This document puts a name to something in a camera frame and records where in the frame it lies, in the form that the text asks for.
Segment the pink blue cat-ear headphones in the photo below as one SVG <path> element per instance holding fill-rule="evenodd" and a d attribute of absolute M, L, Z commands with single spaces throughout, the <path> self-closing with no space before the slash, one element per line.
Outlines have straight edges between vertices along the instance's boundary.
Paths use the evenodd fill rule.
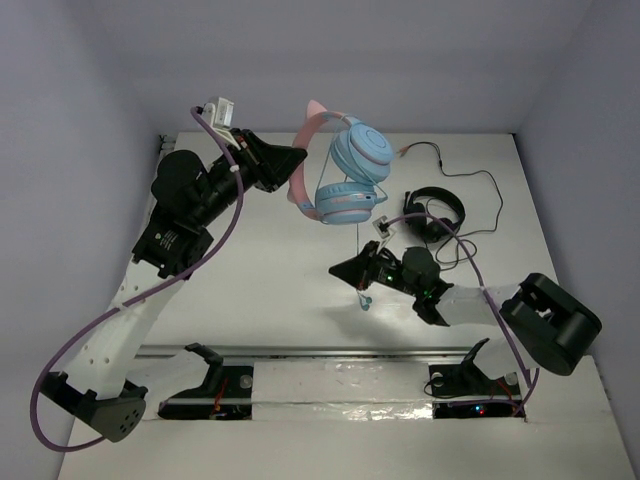
<path fill-rule="evenodd" d="M 345 180 L 317 185 L 313 196 L 305 187 L 304 166 L 299 165 L 289 178 L 287 199 L 307 218 L 325 225 L 357 225 L 371 218 L 375 206 L 388 199 L 380 187 L 391 172 L 394 152 L 390 141 L 358 117 L 331 111 L 316 100 L 308 102 L 305 122 L 292 146 L 307 150 L 313 136 L 331 120 L 345 129 L 336 132 L 328 148 Z"/>

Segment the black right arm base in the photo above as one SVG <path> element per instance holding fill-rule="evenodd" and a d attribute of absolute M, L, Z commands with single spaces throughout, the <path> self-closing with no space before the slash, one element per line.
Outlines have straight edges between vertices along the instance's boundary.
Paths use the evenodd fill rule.
<path fill-rule="evenodd" d="M 524 418 L 522 401 L 500 378 L 490 380 L 474 364 L 474 360 L 489 339 L 480 340 L 457 364 L 436 364 L 429 367 L 424 394 L 435 401 L 435 419 Z"/>

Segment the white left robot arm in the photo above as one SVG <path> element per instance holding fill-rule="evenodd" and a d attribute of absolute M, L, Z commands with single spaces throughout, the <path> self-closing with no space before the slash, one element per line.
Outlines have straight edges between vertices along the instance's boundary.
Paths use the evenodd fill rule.
<path fill-rule="evenodd" d="M 247 190 L 278 190 L 307 157 L 303 147 L 269 144 L 248 129 L 231 134 L 233 144 L 214 139 L 223 154 L 211 165 L 188 149 L 159 161 L 151 186 L 155 205 L 119 292 L 104 314 L 68 341 L 84 343 L 76 356 L 58 372 L 45 366 L 30 400 L 32 414 L 45 396 L 100 441 L 113 443 L 142 420 L 148 390 L 128 379 L 130 364 L 168 301 L 221 249 L 239 217 L 220 239 L 208 226 L 229 206 L 242 208 Z"/>

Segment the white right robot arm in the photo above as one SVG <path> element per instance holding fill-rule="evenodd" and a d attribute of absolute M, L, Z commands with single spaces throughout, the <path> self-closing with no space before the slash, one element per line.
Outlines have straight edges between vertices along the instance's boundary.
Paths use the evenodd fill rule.
<path fill-rule="evenodd" d="M 442 278 L 425 247 L 409 247 L 396 257 L 370 241 L 328 272 L 357 291 L 379 284 L 410 296 L 412 310 L 428 325 L 498 327 L 499 338 L 478 341 L 464 361 L 463 384 L 475 393 L 511 372 L 569 376 L 602 331 L 589 308 L 543 274 L 531 273 L 514 285 L 455 285 Z"/>

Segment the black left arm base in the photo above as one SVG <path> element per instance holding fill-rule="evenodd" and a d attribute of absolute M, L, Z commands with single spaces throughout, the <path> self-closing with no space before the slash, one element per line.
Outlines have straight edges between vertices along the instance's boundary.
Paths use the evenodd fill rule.
<path fill-rule="evenodd" d="M 183 389 L 164 400 L 158 409 L 163 420 L 252 419 L 252 364 L 226 364 L 221 355 L 199 343 L 184 351 L 206 364 L 203 378 L 192 388 Z"/>

